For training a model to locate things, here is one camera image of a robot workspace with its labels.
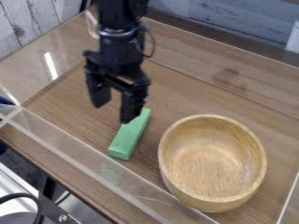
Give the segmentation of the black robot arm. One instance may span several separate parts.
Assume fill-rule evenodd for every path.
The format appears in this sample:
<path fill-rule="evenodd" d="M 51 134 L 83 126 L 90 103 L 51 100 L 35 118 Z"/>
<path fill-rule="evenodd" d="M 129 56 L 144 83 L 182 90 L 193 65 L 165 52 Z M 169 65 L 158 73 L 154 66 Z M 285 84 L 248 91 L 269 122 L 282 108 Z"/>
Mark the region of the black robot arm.
<path fill-rule="evenodd" d="M 150 85 L 141 69 L 148 56 L 141 22 L 146 12 L 148 0 L 97 0 L 98 49 L 82 53 L 91 104 L 102 107 L 112 92 L 118 91 L 121 123 L 129 123 L 140 115 Z"/>

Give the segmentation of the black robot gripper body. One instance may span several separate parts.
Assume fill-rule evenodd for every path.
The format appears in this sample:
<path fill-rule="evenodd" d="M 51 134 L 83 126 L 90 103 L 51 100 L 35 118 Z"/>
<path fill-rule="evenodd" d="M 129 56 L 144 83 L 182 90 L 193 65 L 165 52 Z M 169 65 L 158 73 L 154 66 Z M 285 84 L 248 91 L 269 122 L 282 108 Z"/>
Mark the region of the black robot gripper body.
<path fill-rule="evenodd" d="M 86 50 L 85 75 L 89 91 L 116 88 L 120 91 L 145 91 L 150 79 L 142 71 L 146 29 L 97 31 L 98 49 Z"/>

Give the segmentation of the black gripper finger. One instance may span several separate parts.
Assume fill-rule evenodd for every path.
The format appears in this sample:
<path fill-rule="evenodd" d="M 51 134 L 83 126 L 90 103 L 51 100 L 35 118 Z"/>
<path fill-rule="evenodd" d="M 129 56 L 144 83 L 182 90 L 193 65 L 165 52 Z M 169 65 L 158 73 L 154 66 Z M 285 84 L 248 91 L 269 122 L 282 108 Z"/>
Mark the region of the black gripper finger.
<path fill-rule="evenodd" d="M 110 87 L 102 76 L 93 74 L 89 70 L 85 70 L 85 82 L 90 102 L 96 108 L 100 108 L 110 101 Z"/>
<path fill-rule="evenodd" d="M 121 93 L 120 122 L 129 123 L 140 116 L 145 105 L 148 90 L 145 87 L 132 87 Z"/>

